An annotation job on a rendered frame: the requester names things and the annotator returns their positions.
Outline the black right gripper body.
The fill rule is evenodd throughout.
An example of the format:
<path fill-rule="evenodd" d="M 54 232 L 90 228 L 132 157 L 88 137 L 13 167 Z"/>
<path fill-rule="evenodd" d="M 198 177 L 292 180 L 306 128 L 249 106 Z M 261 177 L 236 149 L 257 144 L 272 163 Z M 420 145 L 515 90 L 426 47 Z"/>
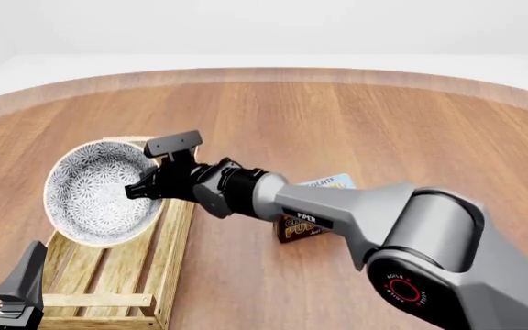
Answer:
<path fill-rule="evenodd" d="M 156 179 L 156 192 L 162 199 L 178 199 L 196 202 L 193 186 L 198 167 L 193 155 L 173 155 L 162 159 Z"/>

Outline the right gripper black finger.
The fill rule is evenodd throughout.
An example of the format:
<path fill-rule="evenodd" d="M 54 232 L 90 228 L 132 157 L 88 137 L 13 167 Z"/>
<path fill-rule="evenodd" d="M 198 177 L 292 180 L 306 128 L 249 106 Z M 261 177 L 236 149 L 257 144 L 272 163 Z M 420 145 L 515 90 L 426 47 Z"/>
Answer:
<path fill-rule="evenodd" d="M 154 177 L 158 172 L 158 166 L 148 167 L 139 174 L 140 181 L 138 182 L 142 186 L 148 186 L 154 181 Z"/>
<path fill-rule="evenodd" d="M 126 197 L 129 200 L 150 199 L 158 200 L 161 198 L 157 187 L 152 183 L 136 183 L 125 186 Z"/>

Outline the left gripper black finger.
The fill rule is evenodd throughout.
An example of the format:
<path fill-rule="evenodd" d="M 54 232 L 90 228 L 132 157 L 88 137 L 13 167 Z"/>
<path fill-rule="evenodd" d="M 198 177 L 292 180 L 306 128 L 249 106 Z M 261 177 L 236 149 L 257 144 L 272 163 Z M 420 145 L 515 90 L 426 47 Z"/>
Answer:
<path fill-rule="evenodd" d="M 32 241 L 15 268 L 0 284 L 0 310 L 21 312 L 25 307 L 43 310 L 42 275 L 47 247 Z"/>

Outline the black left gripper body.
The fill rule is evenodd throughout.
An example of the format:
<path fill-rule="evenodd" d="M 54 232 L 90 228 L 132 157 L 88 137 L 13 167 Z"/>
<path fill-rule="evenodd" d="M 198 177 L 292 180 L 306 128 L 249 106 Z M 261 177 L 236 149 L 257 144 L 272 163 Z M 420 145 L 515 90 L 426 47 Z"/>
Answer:
<path fill-rule="evenodd" d="M 37 307 L 22 308 L 11 312 L 0 308 L 0 330 L 38 330 L 44 313 Z"/>

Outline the patterned grey-white bowl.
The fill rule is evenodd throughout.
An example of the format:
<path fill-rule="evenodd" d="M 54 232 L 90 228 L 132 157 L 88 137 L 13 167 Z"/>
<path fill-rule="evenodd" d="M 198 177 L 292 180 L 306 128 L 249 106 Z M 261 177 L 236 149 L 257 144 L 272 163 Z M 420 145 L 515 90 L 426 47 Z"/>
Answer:
<path fill-rule="evenodd" d="M 43 190 L 45 214 L 77 244 L 112 248 L 132 241 L 155 225 L 165 201 L 130 200 L 125 187 L 157 164 L 132 142 L 104 139 L 80 145 L 50 170 Z"/>

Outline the wooden slat tray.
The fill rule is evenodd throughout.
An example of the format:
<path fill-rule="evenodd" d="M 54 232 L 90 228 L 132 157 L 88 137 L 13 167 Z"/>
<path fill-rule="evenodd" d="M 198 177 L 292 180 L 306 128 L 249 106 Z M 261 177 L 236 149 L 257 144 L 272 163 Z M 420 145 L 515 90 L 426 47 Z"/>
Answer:
<path fill-rule="evenodd" d="M 146 142 L 107 139 L 142 148 Z M 54 230 L 39 330 L 168 330 L 194 206 L 164 201 L 155 225 L 117 247 L 87 247 Z"/>

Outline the chocolate pudding box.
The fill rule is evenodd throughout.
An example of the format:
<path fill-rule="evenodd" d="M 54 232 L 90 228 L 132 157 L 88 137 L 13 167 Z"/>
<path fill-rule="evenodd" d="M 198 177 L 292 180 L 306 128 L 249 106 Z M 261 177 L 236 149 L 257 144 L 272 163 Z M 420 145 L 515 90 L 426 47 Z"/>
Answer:
<path fill-rule="evenodd" d="M 303 182 L 301 183 L 301 186 L 330 187 L 338 189 L 356 188 L 355 183 L 353 183 L 350 176 L 346 173 L 332 175 L 315 181 Z M 273 230 L 281 244 L 326 233 L 326 230 L 322 227 L 302 222 L 293 216 L 287 215 L 281 216 L 279 220 L 273 224 Z"/>

